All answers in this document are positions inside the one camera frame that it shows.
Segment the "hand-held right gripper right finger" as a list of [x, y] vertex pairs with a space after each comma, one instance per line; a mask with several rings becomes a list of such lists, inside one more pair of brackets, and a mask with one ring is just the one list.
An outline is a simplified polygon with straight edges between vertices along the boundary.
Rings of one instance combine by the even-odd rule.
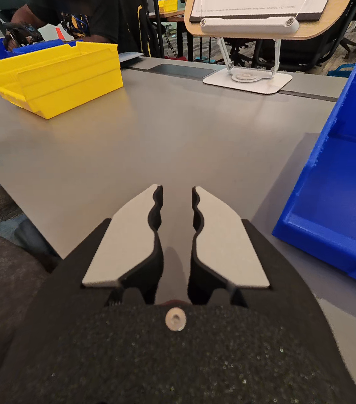
[[195, 234], [187, 288], [191, 303], [206, 305], [215, 291], [222, 290], [229, 303], [245, 305], [241, 290], [269, 289], [239, 214], [201, 186], [192, 189], [192, 209]]

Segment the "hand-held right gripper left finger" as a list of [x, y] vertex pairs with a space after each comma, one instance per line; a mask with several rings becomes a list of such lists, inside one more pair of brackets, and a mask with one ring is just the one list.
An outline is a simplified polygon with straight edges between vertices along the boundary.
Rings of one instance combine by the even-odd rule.
[[89, 288], [137, 288], [154, 304], [164, 269], [158, 235], [163, 187], [153, 184], [123, 205], [108, 228], [82, 279]]

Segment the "white packet red mark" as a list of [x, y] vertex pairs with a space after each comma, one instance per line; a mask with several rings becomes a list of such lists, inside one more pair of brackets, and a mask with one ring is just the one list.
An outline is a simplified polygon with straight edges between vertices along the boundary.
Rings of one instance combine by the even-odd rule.
[[74, 41], [74, 38], [69, 35], [60, 24], [58, 26], [47, 24], [44, 27], [39, 28], [38, 31], [41, 33], [45, 41], [50, 41], [59, 39], [56, 28], [59, 28], [66, 42]]

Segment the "person's blue jeans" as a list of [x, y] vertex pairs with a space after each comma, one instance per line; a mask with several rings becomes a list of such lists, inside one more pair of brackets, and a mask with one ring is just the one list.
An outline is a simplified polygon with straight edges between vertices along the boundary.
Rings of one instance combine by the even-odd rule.
[[34, 256], [48, 271], [52, 271], [62, 261], [25, 214], [0, 221], [0, 236]]

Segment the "blue mat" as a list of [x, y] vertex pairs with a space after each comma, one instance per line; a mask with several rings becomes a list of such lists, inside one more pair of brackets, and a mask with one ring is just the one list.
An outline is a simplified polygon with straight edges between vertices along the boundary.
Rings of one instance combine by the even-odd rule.
[[356, 65], [272, 235], [356, 280]]

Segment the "grey folder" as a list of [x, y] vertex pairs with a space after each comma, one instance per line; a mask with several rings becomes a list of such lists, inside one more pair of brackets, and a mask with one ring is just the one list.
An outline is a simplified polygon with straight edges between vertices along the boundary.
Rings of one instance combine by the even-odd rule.
[[140, 62], [143, 56], [145, 55], [139, 52], [119, 53], [120, 68], [127, 68]]

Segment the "white tablet stand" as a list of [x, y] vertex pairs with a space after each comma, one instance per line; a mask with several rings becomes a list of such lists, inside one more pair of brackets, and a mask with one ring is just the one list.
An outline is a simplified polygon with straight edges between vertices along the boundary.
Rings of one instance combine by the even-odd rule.
[[[222, 52], [226, 70], [218, 70], [203, 79], [203, 83], [251, 93], [275, 94], [292, 80], [292, 76], [278, 73], [281, 39], [285, 34], [296, 33], [299, 23], [295, 17], [268, 17], [264, 19], [223, 19], [202, 17], [201, 27], [207, 34], [222, 34], [217, 44]], [[224, 37], [229, 33], [262, 34], [275, 40], [274, 66], [271, 70], [235, 67], [228, 54]]]

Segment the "black office chair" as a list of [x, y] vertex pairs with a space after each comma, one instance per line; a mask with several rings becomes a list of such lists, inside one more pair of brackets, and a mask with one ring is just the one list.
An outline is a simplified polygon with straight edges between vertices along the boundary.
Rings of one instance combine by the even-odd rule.
[[253, 54], [249, 57], [241, 54], [242, 48], [248, 48], [249, 43], [255, 42], [249, 38], [223, 38], [226, 46], [231, 46], [229, 58], [235, 67], [246, 67], [246, 63], [252, 63]]
[[[309, 72], [327, 62], [342, 45], [348, 53], [348, 45], [356, 43], [345, 38], [345, 33], [356, 14], [356, 0], [350, 1], [341, 17], [327, 31], [308, 40], [281, 40], [279, 70], [287, 72]], [[271, 69], [274, 65], [275, 42], [258, 39], [255, 44], [251, 68]]]

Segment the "teal basket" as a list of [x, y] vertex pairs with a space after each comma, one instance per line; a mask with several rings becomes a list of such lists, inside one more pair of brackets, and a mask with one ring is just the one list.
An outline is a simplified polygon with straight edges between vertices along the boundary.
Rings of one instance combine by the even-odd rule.
[[327, 76], [337, 78], [349, 78], [352, 74], [353, 69], [355, 68], [355, 65], [355, 63], [342, 64], [336, 69], [328, 71]]

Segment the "black framed white sheet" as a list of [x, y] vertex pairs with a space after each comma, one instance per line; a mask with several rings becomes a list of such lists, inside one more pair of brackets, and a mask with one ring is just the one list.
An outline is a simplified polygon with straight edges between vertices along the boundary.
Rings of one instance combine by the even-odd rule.
[[190, 22], [202, 17], [246, 19], [296, 17], [298, 21], [318, 21], [327, 0], [195, 0]]

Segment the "wooden stand board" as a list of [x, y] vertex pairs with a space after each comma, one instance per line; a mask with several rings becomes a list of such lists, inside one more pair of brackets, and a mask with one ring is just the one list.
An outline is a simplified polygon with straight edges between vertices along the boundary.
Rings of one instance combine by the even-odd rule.
[[[207, 34], [203, 32], [202, 27], [200, 25], [201, 22], [193, 23], [189, 21], [193, 3], [194, 3], [193, 0], [186, 1], [185, 6], [184, 21], [185, 21], [185, 27], [188, 30], [188, 32], [194, 36], [207, 36], [215, 38], [221, 37], [222, 34]], [[282, 37], [282, 39], [307, 40], [324, 33], [340, 18], [340, 16], [346, 9], [348, 3], [349, 1], [346, 0], [342, 1], [329, 0], [327, 2], [324, 12], [321, 15], [321, 18], [318, 21], [298, 21], [296, 19], [299, 23], [299, 29], [297, 30], [297, 32], [291, 34], [285, 34]], [[228, 36], [225, 38], [271, 39], [268, 38], [266, 35], [262, 34], [241, 35], [235, 33], [229, 33]]]

